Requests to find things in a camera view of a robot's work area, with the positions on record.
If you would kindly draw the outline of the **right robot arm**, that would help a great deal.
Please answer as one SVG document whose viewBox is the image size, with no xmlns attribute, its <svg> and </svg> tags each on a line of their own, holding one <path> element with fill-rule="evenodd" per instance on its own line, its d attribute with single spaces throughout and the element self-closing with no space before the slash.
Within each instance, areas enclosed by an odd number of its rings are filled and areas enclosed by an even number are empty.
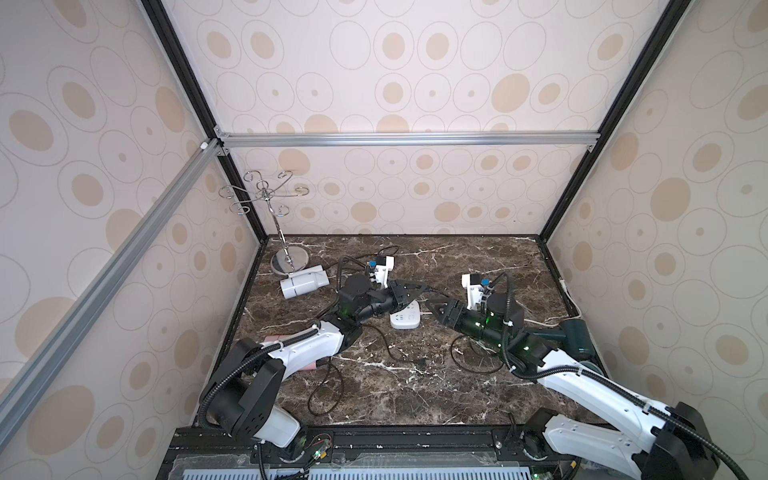
<svg viewBox="0 0 768 480">
<path fill-rule="evenodd" d="M 494 347 L 515 377 L 570 398 L 608 424 L 583 424 L 541 409 L 522 435 L 530 458 L 572 455 L 632 479 L 712 479 L 721 466 L 746 478 L 712 441 L 695 408 L 683 402 L 671 407 L 621 386 L 526 328 L 518 314 L 470 310 L 457 299 L 427 306 L 442 325 Z"/>
</svg>

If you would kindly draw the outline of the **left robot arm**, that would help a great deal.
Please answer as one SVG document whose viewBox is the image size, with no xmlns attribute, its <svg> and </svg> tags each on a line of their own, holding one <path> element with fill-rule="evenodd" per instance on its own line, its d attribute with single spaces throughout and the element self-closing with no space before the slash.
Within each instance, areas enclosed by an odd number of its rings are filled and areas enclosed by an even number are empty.
<svg viewBox="0 0 768 480">
<path fill-rule="evenodd" d="M 368 275 L 354 274 L 309 328 L 283 340 L 238 341 L 199 397 L 199 425 L 240 443 L 270 443 L 286 451 L 304 448 L 306 427 L 277 405 L 283 381 L 346 350 L 363 333 L 365 321 L 398 313 L 428 290 L 423 282 L 397 280 L 377 288 Z"/>
</svg>

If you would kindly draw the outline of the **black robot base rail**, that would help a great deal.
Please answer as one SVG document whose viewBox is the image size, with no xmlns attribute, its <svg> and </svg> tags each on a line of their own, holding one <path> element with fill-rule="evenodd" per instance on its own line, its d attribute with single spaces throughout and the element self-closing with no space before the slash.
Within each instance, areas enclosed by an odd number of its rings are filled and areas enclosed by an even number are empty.
<svg viewBox="0 0 768 480">
<path fill-rule="evenodd" d="M 521 428 L 501 425 L 324 426 L 308 431 L 311 451 L 286 456 L 272 445 L 239 445 L 224 433 L 177 430 L 157 478 L 276 479 L 307 468 L 309 479 L 620 479 L 596 462 L 525 455 Z"/>
</svg>

